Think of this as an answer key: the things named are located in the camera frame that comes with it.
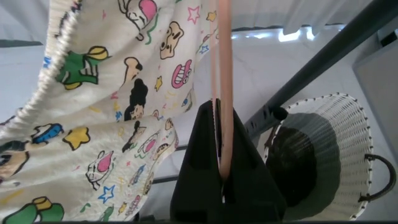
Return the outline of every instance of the basket handle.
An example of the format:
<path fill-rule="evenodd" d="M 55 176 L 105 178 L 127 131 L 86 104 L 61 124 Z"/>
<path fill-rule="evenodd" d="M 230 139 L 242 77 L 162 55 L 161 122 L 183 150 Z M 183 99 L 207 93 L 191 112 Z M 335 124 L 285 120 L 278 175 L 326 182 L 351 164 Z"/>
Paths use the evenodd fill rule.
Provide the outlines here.
<path fill-rule="evenodd" d="M 376 199 L 379 199 L 379 198 L 385 196 L 385 194 L 387 194 L 394 188 L 394 186 L 397 182 L 396 170 L 394 169 L 394 166 L 387 159 L 385 159 L 384 157 L 381 157 L 379 155 L 373 155 L 373 154 L 365 154 L 365 159 L 368 159 L 369 161 L 374 161 L 374 160 L 378 159 L 381 162 L 383 162 L 387 166 L 388 171 L 390 173 L 390 181 L 378 193 L 375 193 L 373 195 L 367 194 L 367 196 L 361 196 L 359 198 L 358 202 L 364 202 L 364 201 L 371 202 L 371 201 L 374 201 Z"/>

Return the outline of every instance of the woven basket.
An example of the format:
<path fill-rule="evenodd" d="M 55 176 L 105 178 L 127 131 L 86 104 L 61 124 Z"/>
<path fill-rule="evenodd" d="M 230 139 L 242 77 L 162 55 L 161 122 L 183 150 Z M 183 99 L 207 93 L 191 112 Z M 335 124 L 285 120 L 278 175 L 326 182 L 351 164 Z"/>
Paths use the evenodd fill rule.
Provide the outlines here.
<path fill-rule="evenodd" d="M 368 118 L 356 99 L 337 93 L 302 100 L 286 110 L 288 117 L 269 136 L 264 162 L 267 164 L 269 150 L 276 147 L 273 145 L 275 139 L 283 134 L 280 132 L 296 129 L 304 133 L 306 139 L 296 138 L 289 144 L 294 144 L 298 151 L 306 147 L 303 142 L 312 144 L 317 178 L 309 195 L 287 209 L 285 220 L 355 220 L 368 202 L 393 188 L 395 170 L 390 162 L 373 155 Z M 386 164 L 391 179 L 380 192 L 369 195 L 372 161 L 375 159 Z"/>

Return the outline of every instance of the white curtain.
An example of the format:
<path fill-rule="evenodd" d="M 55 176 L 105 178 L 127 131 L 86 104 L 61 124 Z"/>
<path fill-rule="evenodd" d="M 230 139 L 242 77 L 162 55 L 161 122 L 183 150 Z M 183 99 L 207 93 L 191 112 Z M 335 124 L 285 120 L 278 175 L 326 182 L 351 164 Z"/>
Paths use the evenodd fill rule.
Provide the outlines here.
<path fill-rule="evenodd" d="M 347 24 L 371 1 L 232 0 L 232 25 L 233 29 L 283 26 L 284 35 L 297 32 L 302 25 L 310 25 L 316 35 L 325 24 Z M 0 39 L 44 43 L 48 8 L 49 0 L 0 0 Z"/>

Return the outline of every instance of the smiling mouth with teeth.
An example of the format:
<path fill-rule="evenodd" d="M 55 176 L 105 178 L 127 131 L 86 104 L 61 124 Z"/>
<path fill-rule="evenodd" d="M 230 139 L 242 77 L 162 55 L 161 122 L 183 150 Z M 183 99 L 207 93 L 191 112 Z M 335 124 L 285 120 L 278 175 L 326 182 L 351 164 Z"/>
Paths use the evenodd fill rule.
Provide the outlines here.
<path fill-rule="evenodd" d="M 187 62 L 185 62 L 184 66 L 182 64 L 177 65 L 172 77 L 172 86 L 174 88 L 180 88 L 181 86 L 186 84 L 186 82 L 188 82 L 189 76 L 192 72 L 191 64 L 192 60 L 189 59 L 187 60 Z"/>

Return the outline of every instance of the cartoon print fabric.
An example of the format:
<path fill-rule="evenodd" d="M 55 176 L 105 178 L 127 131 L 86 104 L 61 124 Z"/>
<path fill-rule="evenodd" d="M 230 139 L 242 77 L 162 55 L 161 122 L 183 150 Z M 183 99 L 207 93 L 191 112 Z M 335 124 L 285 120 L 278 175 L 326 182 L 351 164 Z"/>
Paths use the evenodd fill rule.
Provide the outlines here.
<path fill-rule="evenodd" d="M 29 134 L 0 135 L 3 223 L 134 219 L 178 146 L 172 118 L 195 104 L 195 66 L 217 40 L 208 3 L 51 0 L 39 79 L 59 67 Z"/>

